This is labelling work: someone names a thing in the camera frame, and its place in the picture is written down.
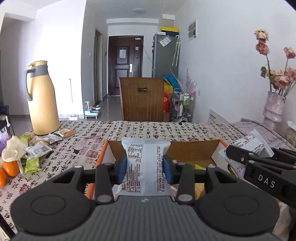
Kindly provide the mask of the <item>white umbrella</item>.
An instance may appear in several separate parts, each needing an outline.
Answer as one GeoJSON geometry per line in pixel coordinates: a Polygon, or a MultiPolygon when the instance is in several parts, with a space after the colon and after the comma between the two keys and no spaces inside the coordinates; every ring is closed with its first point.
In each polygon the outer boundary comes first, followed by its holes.
{"type": "Polygon", "coordinates": [[[175,51],[172,61],[172,66],[177,67],[178,65],[178,59],[179,59],[179,53],[180,53],[180,44],[181,44],[181,37],[179,35],[176,36],[176,44],[175,44],[175,51]]]}

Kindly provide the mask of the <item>glass jar with seeds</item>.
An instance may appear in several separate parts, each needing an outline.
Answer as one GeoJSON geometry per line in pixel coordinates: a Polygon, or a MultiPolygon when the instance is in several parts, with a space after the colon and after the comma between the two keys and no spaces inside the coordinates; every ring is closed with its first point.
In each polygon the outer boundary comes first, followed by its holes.
{"type": "Polygon", "coordinates": [[[285,139],[296,148],[296,124],[293,121],[287,121],[285,139]]]}

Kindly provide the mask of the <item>yellow thermos jug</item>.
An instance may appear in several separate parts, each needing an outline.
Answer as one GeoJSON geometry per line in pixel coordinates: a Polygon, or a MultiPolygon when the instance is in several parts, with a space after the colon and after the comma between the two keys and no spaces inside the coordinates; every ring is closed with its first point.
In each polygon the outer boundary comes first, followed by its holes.
{"type": "Polygon", "coordinates": [[[55,89],[47,61],[29,64],[25,71],[25,93],[35,135],[44,136],[60,128],[55,89]]]}

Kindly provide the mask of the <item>blue plastic stool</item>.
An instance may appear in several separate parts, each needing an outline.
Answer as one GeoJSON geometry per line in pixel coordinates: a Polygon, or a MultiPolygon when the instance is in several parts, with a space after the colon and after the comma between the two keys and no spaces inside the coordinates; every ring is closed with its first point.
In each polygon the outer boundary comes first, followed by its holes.
{"type": "Polygon", "coordinates": [[[84,109],[84,118],[94,117],[96,120],[98,119],[101,112],[101,106],[99,104],[90,105],[89,101],[85,102],[85,109],[84,109]]]}

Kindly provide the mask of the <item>dried pink rose bouquet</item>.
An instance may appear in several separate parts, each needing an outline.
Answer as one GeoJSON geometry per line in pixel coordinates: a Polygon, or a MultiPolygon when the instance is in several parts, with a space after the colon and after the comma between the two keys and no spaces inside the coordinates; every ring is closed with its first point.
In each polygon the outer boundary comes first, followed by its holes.
{"type": "Polygon", "coordinates": [[[269,49],[269,34],[266,30],[254,31],[257,43],[256,51],[265,57],[266,64],[260,68],[260,76],[269,81],[271,93],[286,98],[295,87],[295,50],[292,47],[283,48],[283,56],[271,56],[269,49]]]}

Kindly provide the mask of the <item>grey refrigerator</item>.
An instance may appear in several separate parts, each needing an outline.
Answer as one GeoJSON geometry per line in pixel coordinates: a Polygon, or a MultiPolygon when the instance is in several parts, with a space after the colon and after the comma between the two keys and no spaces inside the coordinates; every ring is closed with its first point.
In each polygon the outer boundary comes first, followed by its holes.
{"type": "Polygon", "coordinates": [[[152,48],[152,77],[161,78],[166,75],[178,76],[179,63],[177,67],[172,66],[175,44],[175,36],[170,35],[154,35],[152,48]]]}

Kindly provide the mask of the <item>ceiling lamp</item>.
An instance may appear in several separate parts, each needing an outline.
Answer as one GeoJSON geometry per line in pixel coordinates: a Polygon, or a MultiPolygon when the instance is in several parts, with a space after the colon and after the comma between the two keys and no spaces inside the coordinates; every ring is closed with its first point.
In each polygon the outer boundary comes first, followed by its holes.
{"type": "Polygon", "coordinates": [[[136,14],[145,14],[146,10],[144,8],[136,8],[132,10],[136,14]]]}

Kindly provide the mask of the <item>dark brown entrance door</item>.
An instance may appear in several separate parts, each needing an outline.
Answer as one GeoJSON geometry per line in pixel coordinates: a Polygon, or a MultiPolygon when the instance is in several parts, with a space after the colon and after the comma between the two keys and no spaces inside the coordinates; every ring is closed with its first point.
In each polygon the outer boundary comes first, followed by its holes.
{"type": "Polygon", "coordinates": [[[141,77],[143,36],[110,36],[108,41],[109,95],[118,96],[119,79],[141,77]]]}

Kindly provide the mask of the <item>silver white snack packet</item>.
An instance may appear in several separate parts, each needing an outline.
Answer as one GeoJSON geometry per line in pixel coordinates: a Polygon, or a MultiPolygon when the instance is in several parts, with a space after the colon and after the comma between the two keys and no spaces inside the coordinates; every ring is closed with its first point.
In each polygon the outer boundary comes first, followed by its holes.
{"type": "Polygon", "coordinates": [[[174,199],[163,171],[163,156],[171,141],[122,138],[121,144],[126,152],[127,168],[117,196],[168,196],[174,199]]]}

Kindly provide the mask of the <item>white grey snack packet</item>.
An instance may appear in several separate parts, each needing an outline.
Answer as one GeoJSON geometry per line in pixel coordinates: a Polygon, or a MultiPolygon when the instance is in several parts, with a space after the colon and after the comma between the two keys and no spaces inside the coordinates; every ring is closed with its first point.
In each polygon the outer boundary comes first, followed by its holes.
{"type": "Polygon", "coordinates": [[[38,142],[34,146],[26,147],[25,151],[29,154],[29,156],[34,158],[42,157],[48,154],[52,149],[43,142],[38,142]]]}

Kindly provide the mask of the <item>calligraphy print tablecloth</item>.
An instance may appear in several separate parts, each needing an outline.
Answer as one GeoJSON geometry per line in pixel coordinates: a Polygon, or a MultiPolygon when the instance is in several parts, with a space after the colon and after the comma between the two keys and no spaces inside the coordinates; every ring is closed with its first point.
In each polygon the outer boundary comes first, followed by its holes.
{"type": "Polygon", "coordinates": [[[270,147],[295,150],[277,132],[262,123],[245,118],[230,124],[65,120],[61,122],[61,127],[75,130],[75,133],[50,146],[53,153],[40,158],[40,171],[18,174],[9,178],[1,188],[1,215],[13,231],[16,228],[10,215],[10,207],[19,195],[73,166],[94,168],[105,140],[119,141],[122,137],[168,138],[177,142],[221,139],[232,143],[252,130],[257,130],[270,147]]]}

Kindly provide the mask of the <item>metal utility cart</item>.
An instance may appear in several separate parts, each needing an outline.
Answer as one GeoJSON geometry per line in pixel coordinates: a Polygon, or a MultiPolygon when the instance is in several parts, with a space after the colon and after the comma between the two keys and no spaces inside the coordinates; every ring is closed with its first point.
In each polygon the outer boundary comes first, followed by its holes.
{"type": "Polygon", "coordinates": [[[196,92],[184,92],[174,89],[171,96],[171,121],[191,123],[193,119],[196,92]]]}

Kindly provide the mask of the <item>pink ceramic vase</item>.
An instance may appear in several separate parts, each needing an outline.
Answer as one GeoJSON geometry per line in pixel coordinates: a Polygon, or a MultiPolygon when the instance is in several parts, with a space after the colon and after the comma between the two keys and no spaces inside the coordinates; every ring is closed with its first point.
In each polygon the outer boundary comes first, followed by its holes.
{"type": "Polygon", "coordinates": [[[282,121],[284,107],[285,97],[269,91],[263,110],[263,123],[275,130],[278,123],[282,121]]]}

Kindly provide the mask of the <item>black bag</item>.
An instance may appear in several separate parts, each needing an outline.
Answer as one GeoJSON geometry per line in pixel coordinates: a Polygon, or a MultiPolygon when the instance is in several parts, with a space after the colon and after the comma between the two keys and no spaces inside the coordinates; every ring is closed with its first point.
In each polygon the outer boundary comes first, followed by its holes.
{"type": "Polygon", "coordinates": [[[1,132],[7,132],[10,133],[10,114],[9,114],[9,106],[4,105],[3,102],[1,102],[0,106],[0,115],[1,115],[1,132]]]}

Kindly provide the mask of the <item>orange tangerine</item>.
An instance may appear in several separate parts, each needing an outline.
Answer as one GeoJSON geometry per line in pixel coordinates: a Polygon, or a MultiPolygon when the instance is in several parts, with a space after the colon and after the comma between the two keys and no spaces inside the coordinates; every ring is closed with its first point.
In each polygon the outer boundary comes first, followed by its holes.
{"type": "Polygon", "coordinates": [[[0,187],[4,187],[7,182],[7,176],[3,169],[0,169],[0,187]]]}
{"type": "Polygon", "coordinates": [[[2,169],[10,177],[15,177],[19,173],[19,166],[17,161],[3,162],[2,169]]]}

